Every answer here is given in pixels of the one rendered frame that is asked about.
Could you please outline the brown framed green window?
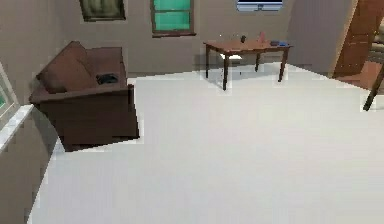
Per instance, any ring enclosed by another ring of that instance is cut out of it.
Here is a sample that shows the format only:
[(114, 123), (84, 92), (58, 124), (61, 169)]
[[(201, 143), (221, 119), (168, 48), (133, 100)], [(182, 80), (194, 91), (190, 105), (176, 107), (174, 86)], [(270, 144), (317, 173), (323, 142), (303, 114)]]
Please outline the brown framed green window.
[(195, 36), (194, 0), (150, 0), (152, 37)]

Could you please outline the black object on sofa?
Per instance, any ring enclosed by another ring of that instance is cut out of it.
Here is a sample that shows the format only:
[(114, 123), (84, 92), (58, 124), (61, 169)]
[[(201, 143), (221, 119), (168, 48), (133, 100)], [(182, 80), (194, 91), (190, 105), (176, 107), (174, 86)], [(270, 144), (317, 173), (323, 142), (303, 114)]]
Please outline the black object on sofa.
[(99, 85), (102, 84), (110, 84), (110, 83), (117, 83), (118, 77), (115, 74), (101, 74), (96, 76), (97, 83)]

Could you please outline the white framed window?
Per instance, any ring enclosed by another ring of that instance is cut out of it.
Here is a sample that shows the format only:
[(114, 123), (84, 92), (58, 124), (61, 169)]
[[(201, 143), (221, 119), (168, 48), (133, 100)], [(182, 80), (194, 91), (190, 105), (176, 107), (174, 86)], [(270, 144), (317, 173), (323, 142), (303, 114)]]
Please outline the white framed window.
[(0, 154), (32, 112), (32, 104), (21, 105), (0, 62)]

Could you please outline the dark brown furniture leg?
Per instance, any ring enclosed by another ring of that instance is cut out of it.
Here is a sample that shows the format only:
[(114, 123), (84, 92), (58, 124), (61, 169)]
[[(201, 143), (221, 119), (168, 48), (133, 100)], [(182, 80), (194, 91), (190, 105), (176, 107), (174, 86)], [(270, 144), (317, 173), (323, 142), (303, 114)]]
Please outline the dark brown furniture leg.
[(376, 97), (376, 95), (378, 93), (378, 89), (379, 89), (383, 80), (384, 80), (384, 65), (382, 65), (380, 72), (378, 73), (377, 78), (376, 78), (374, 84), (372, 85), (372, 89), (371, 89), (370, 94), (368, 95), (368, 97), (366, 99), (366, 102), (363, 106), (363, 110), (369, 111), (369, 109), (373, 103), (373, 100)]

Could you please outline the blue white framed picture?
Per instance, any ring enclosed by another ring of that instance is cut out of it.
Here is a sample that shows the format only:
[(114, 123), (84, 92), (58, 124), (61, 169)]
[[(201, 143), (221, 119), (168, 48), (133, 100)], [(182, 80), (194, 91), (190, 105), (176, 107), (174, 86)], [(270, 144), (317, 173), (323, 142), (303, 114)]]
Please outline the blue white framed picture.
[(283, 0), (237, 0), (236, 8), (241, 12), (279, 11)]

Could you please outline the brown wooden table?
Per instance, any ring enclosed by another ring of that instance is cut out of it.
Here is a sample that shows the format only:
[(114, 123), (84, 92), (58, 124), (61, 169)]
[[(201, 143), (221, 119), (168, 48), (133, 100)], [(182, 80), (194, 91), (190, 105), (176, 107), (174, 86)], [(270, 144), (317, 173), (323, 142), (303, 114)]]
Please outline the brown wooden table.
[(205, 77), (209, 77), (210, 69), (210, 52), (215, 51), (219, 54), (224, 55), (223, 59), (223, 85), (222, 89), (227, 89), (228, 82), (228, 68), (230, 57), (233, 55), (244, 55), (244, 54), (255, 54), (255, 71), (258, 71), (260, 65), (260, 57), (263, 53), (271, 52), (281, 52), (282, 60), (278, 75), (278, 81), (281, 82), (284, 75), (285, 66), (288, 60), (289, 50), (291, 45), (288, 46), (271, 46), (270, 41), (265, 41), (265, 43), (260, 43), (257, 40), (246, 40), (245, 43), (241, 43), (240, 40), (230, 40), (230, 41), (209, 41), (205, 42)]

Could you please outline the brown sofa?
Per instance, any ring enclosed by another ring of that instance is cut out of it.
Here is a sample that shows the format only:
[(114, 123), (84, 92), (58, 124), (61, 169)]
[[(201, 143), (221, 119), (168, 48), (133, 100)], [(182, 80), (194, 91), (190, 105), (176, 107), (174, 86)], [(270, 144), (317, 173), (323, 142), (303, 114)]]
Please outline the brown sofa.
[[(99, 85), (97, 75), (117, 83)], [(134, 86), (120, 47), (85, 48), (72, 41), (37, 75), (29, 101), (54, 126), (67, 152), (137, 139)]]

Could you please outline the brown wooden room door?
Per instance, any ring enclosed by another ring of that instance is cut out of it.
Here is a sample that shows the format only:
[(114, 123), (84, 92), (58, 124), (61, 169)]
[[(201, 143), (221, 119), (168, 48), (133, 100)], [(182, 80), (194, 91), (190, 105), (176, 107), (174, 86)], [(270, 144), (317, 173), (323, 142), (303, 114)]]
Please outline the brown wooden room door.
[(384, 0), (354, 0), (332, 78), (361, 72), (383, 18)]

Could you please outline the green framed picture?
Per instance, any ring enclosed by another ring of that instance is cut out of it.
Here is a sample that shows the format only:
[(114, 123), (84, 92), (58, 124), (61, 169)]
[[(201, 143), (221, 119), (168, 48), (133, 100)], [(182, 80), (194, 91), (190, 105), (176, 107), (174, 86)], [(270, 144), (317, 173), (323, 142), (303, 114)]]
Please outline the green framed picture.
[(79, 0), (86, 22), (125, 20), (123, 0)]

